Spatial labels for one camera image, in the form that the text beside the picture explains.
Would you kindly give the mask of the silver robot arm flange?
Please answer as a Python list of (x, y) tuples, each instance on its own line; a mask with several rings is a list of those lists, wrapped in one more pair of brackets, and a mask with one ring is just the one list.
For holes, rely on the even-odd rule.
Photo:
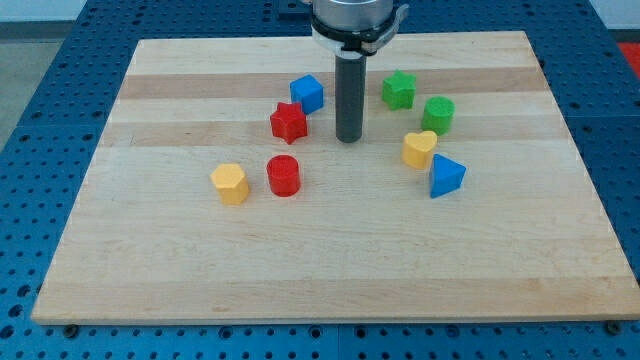
[(408, 4), (393, 0), (311, 0), (312, 38), (346, 60), (375, 55), (398, 33)]

